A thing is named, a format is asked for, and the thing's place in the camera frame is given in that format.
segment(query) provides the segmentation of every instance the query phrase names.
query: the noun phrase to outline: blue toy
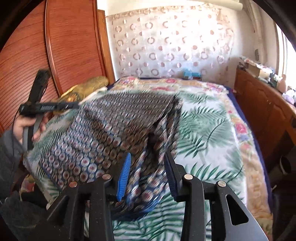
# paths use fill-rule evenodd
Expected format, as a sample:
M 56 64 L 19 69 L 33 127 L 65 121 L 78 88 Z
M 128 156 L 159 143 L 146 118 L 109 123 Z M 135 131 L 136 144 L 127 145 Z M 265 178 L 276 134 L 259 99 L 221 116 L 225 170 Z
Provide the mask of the blue toy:
M 191 80 L 193 78 L 201 78 L 202 75 L 198 72 L 192 72 L 189 69 L 185 69 L 183 72 L 183 79 L 185 80 Z

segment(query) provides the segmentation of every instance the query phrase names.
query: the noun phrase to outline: pillow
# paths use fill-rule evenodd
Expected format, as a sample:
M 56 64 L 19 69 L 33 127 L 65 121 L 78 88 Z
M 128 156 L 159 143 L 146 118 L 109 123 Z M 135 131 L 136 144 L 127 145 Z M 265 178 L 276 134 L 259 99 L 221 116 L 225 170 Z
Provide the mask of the pillow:
M 58 98 L 58 102 L 74 102 L 74 101 L 82 101 L 88 95 L 93 93 L 94 91 L 106 87 L 109 84 L 109 80 L 105 76 L 99 76 L 88 79 L 85 83 L 75 85 L 62 94 L 61 97 Z M 61 114 L 64 111 L 55 111 L 54 115 Z

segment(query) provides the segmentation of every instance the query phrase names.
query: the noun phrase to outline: white wall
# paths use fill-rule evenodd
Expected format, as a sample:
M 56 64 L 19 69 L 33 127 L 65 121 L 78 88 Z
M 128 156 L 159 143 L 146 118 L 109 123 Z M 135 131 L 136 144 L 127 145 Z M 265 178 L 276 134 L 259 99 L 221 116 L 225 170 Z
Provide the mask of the white wall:
M 105 11 L 105 15 L 107 16 L 107 0 L 97 0 L 96 2 L 98 9 L 100 10 L 104 10 Z
M 276 28 L 272 18 L 260 8 L 260 14 L 263 23 L 264 42 L 267 52 L 267 62 L 263 63 L 268 67 L 276 69 L 277 66 L 277 42 L 276 42 Z
M 197 1 L 187 0 L 108 0 L 105 10 L 106 16 L 126 12 L 135 9 L 172 6 L 172 5 L 198 5 Z M 255 58 L 254 39 L 255 33 L 252 22 L 245 11 L 235 11 L 225 7 L 219 7 L 222 13 L 227 15 L 234 31 L 234 46 L 232 48 L 227 76 L 230 87 L 233 87 L 235 80 L 236 67 L 239 63 L 239 56 L 244 55 Z

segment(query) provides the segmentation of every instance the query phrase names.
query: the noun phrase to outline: cardboard box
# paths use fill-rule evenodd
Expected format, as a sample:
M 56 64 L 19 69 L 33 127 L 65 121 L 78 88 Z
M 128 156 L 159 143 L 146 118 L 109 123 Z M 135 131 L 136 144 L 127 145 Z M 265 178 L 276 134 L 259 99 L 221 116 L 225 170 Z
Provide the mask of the cardboard box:
M 262 69 L 258 68 L 257 66 L 252 66 L 251 64 L 248 64 L 248 63 L 245 63 L 245 66 L 246 66 L 246 71 L 249 72 L 251 75 L 268 80 L 270 73 L 266 73 Z

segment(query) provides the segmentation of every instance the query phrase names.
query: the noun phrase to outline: floral bedspread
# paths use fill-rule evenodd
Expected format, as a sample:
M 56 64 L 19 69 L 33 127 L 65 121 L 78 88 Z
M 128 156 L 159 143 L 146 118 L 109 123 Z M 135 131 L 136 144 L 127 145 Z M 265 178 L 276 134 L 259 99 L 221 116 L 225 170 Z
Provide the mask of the floral bedspread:
M 234 190 L 271 235 L 272 216 L 267 202 L 263 168 L 255 149 L 251 130 L 237 113 L 221 85 L 190 80 L 121 79 L 112 90 L 129 89 L 168 91 L 178 93 L 184 101 L 179 125 L 176 163 L 187 173 L 202 181 L 216 183 L 224 180 Z M 59 195 L 58 189 L 39 165 L 42 148 L 67 129 L 73 112 L 53 118 L 46 132 L 24 158 L 36 184 L 43 191 L 49 205 Z M 209 202 L 205 202 L 206 238 L 211 239 Z M 85 235 L 88 235 L 88 216 L 85 214 Z M 184 217 L 184 203 L 176 203 L 167 193 L 156 208 L 144 218 L 133 222 L 113 222 L 115 240 L 180 240 Z

